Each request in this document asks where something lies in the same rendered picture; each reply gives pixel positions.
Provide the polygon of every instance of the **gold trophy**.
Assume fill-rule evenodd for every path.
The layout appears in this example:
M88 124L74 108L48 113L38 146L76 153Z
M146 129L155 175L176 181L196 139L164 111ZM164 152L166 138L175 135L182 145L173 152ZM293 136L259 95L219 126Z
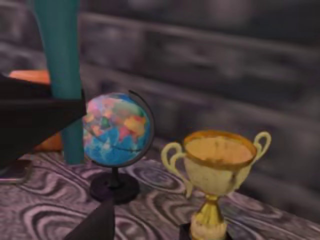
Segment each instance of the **gold trophy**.
M260 140L265 139L264 146ZM205 202L191 218L192 240L225 240L227 224L218 206L218 199L237 190L247 178L252 165L267 151L271 136L259 133L252 143L237 134L204 130L187 136L183 147L172 142L161 152L164 166L184 182L186 197L189 198L193 186L205 194ZM168 159L168 151L176 153ZM184 159L187 180L176 168L176 161Z

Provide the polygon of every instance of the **teal handle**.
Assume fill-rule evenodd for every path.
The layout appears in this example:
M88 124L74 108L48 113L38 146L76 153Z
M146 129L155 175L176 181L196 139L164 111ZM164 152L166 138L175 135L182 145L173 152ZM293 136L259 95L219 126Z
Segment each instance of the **teal handle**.
M53 96L60 99L81 99L78 0L30 0L30 5L39 26ZM82 120L72 123L61 133L66 163L83 163Z

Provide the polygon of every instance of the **table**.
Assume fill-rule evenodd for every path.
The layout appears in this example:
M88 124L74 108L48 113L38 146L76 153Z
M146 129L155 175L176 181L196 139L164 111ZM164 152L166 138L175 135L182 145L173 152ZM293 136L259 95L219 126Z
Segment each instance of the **table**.
M58 153L28 155L34 162L29 180L0 186L1 240L62 240L99 203L88 189L92 177L105 168L90 162L67 166ZM157 159L145 158L121 169L140 182L141 194L115 207L116 240L174 240L203 203ZM235 240L320 240L320 226L249 197L232 193L221 200L223 214Z

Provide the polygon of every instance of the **trophy stem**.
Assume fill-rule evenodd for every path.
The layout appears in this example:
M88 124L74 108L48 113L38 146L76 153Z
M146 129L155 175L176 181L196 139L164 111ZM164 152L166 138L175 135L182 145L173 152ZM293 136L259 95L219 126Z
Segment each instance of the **trophy stem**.
M218 197L205 196L206 201L192 217L190 233L192 240L224 240L227 224L218 205Z

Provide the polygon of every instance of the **trophy handle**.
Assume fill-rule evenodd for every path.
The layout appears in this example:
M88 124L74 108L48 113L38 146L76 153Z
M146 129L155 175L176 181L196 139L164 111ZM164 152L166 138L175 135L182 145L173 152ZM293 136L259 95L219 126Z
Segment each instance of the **trophy handle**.
M175 149L176 153L170 159L168 159L168 152L170 149ZM173 173L183 181L186 191L186 197L189 198L192 193L193 185L176 168L177 160L182 159L185 156L186 154L183 152L182 146L177 142L168 143L161 151L161 160L163 165L166 167L166 169L168 169L169 172Z
M262 146L260 144L260 140L263 138L265 138L264 146ZM256 156L255 156L252 163L255 163L257 160L259 160L266 153L266 151L270 147L271 139L272 139L271 135L266 131L260 132L257 136L255 136L253 145L256 148Z

